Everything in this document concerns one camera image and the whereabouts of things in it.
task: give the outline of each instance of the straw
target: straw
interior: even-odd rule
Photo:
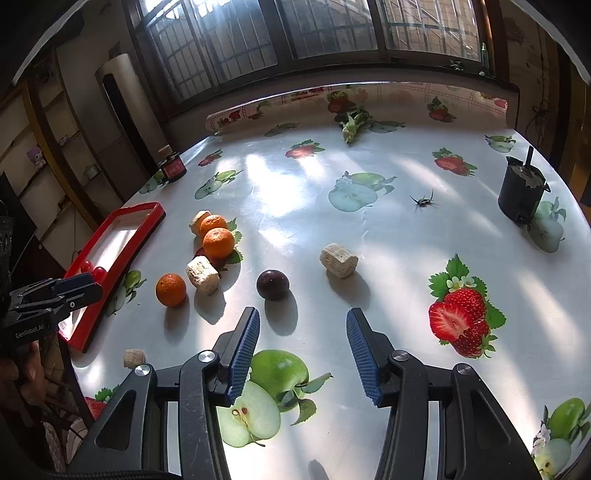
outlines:
[[[529,169],[530,164],[531,164],[531,157],[534,156],[534,147],[532,147],[530,145],[530,149],[527,151],[527,158],[525,159],[525,165],[524,167]]]

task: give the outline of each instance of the dark plum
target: dark plum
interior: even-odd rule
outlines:
[[[265,270],[256,280],[256,290],[265,300],[281,300],[290,289],[290,281],[279,270]]]

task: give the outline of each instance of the red tray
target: red tray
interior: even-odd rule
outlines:
[[[90,237],[64,278],[80,273],[82,262],[90,260],[95,268],[103,267],[107,271],[100,283],[103,297],[60,322],[60,335],[68,345],[80,351],[86,349],[96,321],[119,278],[165,215],[158,202],[120,208],[112,212]]]

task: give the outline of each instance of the strawberry print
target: strawberry print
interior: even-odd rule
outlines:
[[[355,103],[349,100],[349,95],[346,92],[331,92],[326,96],[329,101],[328,109],[330,113],[345,113],[347,110],[353,108]]]
[[[216,150],[213,153],[210,153],[207,157],[205,157],[201,162],[198,163],[200,167],[204,167],[205,165],[209,165],[214,160],[222,157],[222,150]]]
[[[217,121],[217,126],[219,128],[225,127],[226,125],[230,125],[234,122],[238,122],[239,120],[240,120],[240,110],[234,110],[228,116],[226,116],[224,118],[220,118],[220,120]]]
[[[447,111],[447,107],[442,104],[437,97],[433,97],[431,103],[427,104],[427,109],[429,110],[429,116],[433,118],[433,120],[439,120],[445,124],[450,124],[456,119],[455,116]]]
[[[286,157],[304,158],[314,155],[316,152],[323,152],[324,148],[319,147],[318,142],[313,140],[305,140],[302,143],[292,145],[291,149],[285,152]]]
[[[507,110],[507,100],[503,100],[502,98],[495,98],[493,103],[496,106],[500,106],[503,110]]]
[[[107,404],[90,397],[84,397],[84,399],[86,400],[86,405],[88,405],[92,418],[96,420]]]
[[[315,97],[322,92],[324,92],[324,87],[316,87],[309,90],[302,90],[301,92],[294,92],[291,94],[290,102],[297,102],[298,100]]]
[[[429,307],[429,325],[439,343],[450,343],[466,358],[490,358],[496,351],[491,342],[498,339],[491,330],[502,327],[506,318],[491,305],[485,283],[470,276],[457,254],[445,272],[429,280],[431,295],[437,298]]]
[[[107,403],[117,390],[117,387],[119,387],[119,385],[117,385],[113,390],[111,390],[110,388],[101,388],[94,398],[84,397],[84,399],[86,400],[86,405],[88,405],[88,409],[90,410],[90,413],[92,415],[92,418],[96,420],[99,417],[99,415],[105,409]]]
[[[435,163],[443,170],[449,170],[460,177],[472,177],[473,171],[476,170],[474,165],[466,163],[460,155],[452,153],[447,148],[442,148],[433,152]]]

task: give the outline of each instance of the fruit-print tablecloth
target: fruit-print tablecloth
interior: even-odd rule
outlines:
[[[360,106],[371,119],[347,145],[339,121]],[[506,127],[506,107],[464,88],[372,83],[212,115],[216,133],[182,155],[187,174],[155,177],[128,202],[158,201],[167,216],[88,352],[74,356],[93,411],[128,374],[125,349],[142,349],[157,369],[182,364],[254,306],[262,325],[251,379],[238,413],[220,412],[232,478],[373,478],[389,411],[365,397],[347,341],[346,313],[361,307],[426,365],[474,366],[553,478],[589,440],[591,234],[538,153],[532,163],[551,193],[533,224],[500,211],[505,156],[524,159],[529,147]],[[154,287],[165,273],[186,278],[200,247],[187,225],[199,210],[229,222],[236,250],[218,265],[217,292],[200,297],[187,280],[187,300],[166,309]],[[349,278],[321,265],[331,242],[359,256]],[[269,268],[289,277],[287,299],[257,294]],[[437,425],[433,406],[426,479],[436,476]]]

